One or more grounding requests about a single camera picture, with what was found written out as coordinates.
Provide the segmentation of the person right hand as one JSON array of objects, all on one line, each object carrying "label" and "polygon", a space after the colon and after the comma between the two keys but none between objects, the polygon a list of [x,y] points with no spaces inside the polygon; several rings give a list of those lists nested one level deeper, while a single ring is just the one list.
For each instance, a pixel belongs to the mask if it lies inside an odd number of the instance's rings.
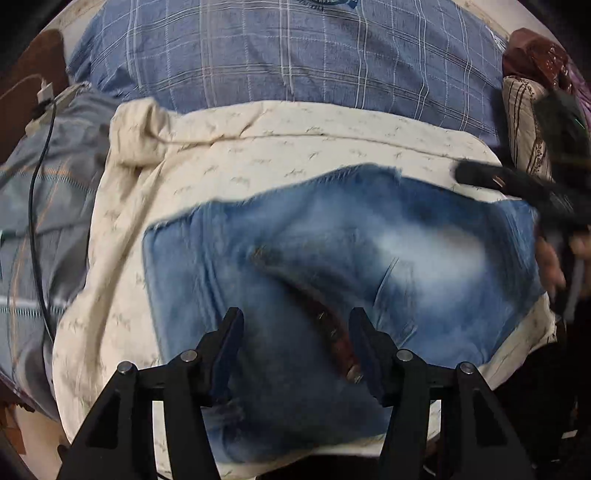
[{"label": "person right hand", "polygon": [[[580,291],[580,297],[584,298],[590,295],[590,235],[577,235],[573,237],[570,240],[570,246],[575,256],[584,261],[585,275]],[[546,292],[551,297],[554,297],[558,289],[566,286],[566,280],[554,248],[542,236],[536,239],[535,258],[539,267],[540,282]]]}]

